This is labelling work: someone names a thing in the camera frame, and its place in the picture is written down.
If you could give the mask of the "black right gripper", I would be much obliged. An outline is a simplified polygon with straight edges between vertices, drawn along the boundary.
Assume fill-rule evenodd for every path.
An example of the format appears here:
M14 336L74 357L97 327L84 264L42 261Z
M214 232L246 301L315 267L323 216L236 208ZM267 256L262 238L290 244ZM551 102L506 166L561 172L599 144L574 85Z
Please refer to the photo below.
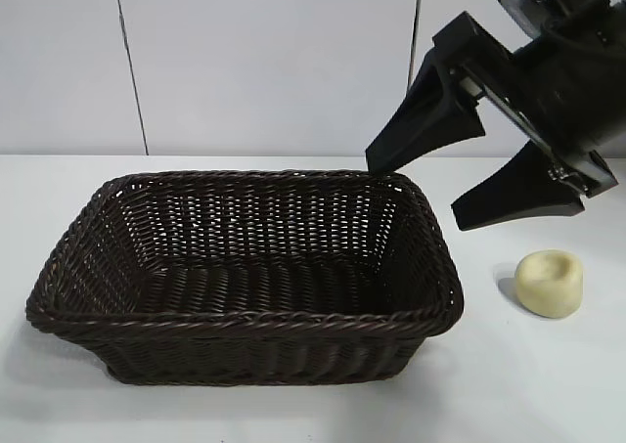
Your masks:
M514 52L458 14L432 37L404 100L366 149L368 170L393 172L484 136L476 111L484 97L529 143L452 203L458 228L583 212L578 194L617 184L599 148L625 131L624 2L589 0L544 19L539 36Z

